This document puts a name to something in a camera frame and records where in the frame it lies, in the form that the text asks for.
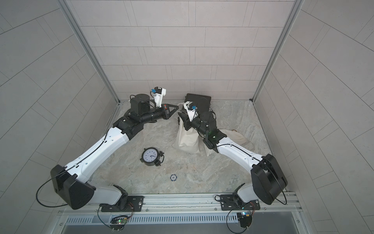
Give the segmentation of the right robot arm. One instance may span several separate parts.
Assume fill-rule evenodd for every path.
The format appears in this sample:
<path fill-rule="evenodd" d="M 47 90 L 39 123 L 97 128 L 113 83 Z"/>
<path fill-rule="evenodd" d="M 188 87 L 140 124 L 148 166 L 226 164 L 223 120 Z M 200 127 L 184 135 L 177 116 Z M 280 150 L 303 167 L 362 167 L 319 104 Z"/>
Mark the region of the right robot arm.
<path fill-rule="evenodd" d="M 208 149 L 229 157 L 251 174 L 251 183 L 243 184 L 234 192 L 241 202 L 249 203 L 259 199 L 271 205 L 283 193 L 288 182 L 271 154 L 262 156 L 235 143 L 217 128 L 213 111 L 202 114 L 181 111 L 178 115 L 184 128 L 196 130 Z"/>

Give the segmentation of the white cloth soil bag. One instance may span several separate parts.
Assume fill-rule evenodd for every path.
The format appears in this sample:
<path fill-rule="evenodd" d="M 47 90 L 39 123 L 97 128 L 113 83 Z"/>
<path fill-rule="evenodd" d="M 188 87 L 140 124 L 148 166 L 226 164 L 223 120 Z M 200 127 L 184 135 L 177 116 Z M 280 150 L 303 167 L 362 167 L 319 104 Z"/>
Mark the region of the white cloth soil bag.
<path fill-rule="evenodd" d="M 181 119 L 179 120 L 179 129 L 175 142 L 173 143 L 173 148 L 181 150 L 189 154 L 199 153 L 199 134 L 195 129 L 190 129 L 186 131 L 182 125 Z"/>

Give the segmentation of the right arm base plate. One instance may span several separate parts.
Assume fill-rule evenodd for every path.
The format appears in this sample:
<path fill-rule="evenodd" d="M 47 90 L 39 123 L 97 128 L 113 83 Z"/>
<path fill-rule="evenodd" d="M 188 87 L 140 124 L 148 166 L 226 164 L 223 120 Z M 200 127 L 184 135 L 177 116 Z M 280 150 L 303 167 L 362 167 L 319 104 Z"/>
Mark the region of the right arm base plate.
<path fill-rule="evenodd" d="M 222 211 L 261 209 L 252 184 L 243 183 L 232 194 L 215 195 L 214 199 L 220 203 Z"/>

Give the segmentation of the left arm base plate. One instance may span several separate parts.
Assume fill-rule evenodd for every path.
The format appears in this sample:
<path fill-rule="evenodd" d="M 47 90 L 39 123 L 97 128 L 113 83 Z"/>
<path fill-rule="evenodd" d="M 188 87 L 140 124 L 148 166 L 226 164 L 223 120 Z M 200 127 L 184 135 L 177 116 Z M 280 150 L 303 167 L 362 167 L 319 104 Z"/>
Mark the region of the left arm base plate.
<path fill-rule="evenodd" d="M 144 196 L 130 196 L 122 187 L 113 186 L 121 192 L 121 197 L 114 205 L 101 203 L 99 206 L 102 212 L 141 212 Z"/>

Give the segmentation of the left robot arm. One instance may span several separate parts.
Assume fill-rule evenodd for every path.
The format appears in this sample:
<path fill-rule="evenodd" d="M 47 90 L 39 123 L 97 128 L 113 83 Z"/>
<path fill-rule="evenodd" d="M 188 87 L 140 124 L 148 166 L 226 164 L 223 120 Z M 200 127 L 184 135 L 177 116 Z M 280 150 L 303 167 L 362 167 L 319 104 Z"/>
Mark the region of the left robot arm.
<path fill-rule="evenodd" d="M 143 130 L 147 123 L 169 119 L 179 107 L 151 100 L 147 94 L 131 99 L 131 107 L 119 118 L 105 136 L 66 166 L 57 165 L 51 170 L 54 191 L 68 206 L 77 210 L 88 204 L 102 204 L 109 211 L 128 208 L 128 193 L 118 185 L 95 187 L 88 180 L 97 168 L 118 148 L 128 143 Z"/>

